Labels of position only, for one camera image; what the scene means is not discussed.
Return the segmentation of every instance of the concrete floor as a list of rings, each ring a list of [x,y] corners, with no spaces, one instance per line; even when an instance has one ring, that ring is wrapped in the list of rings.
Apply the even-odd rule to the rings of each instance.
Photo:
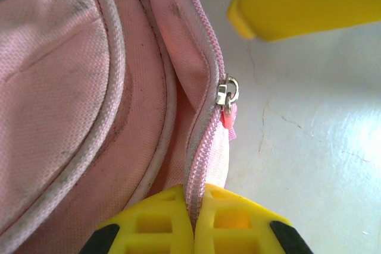
[[[201,2],[241,88],[226,188],[314,253],[381,253],[381,24],[246,42],[230,0]]]

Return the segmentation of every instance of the pink fabric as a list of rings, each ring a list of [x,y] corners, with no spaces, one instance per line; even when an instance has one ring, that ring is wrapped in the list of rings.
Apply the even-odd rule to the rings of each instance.
[[[16,253],[77,253],[131,197],[142,199],[151,184],[155,193],[183,181],[187,138],[210,81],[208,63],[176,0],[114,1],[126,48],[114,124],[87,173]],[[92,128],[109,84],[110,47],[99,0],[4,0],[0,23],[5,231]],[[210,154],[207,182],[223,186],[229,143],[220,122]],[[139,184],[145,175],[149,183]]]

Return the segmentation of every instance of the yellow plastic part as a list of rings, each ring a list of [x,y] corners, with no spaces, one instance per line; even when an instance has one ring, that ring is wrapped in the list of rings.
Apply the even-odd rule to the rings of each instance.
[[[245,38],[278,40],[381,20],[381,0],[232,0],[227,12]]]
[[[118,224],[108,254],[193,254],[193,231],[183,187],[151,196],[99,226]]]
[[[285,218],[213,185],[207,185],[195,231],[195,254],[284,254],[271,221]]]

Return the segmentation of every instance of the metal zipper slider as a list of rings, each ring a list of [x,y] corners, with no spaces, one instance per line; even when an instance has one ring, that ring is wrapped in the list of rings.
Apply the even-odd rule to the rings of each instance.
[[[227,91],[228,84],[232,84],[235,87],[234,95]],[[238,81],[234,77],[230,77],[228,74],[225,76],[225,82],[218,86],[217,91],[217,105],[222,106],[222,122],[226,129],[232,129],[237,114],[236,101],[239,97],[239,85]]]

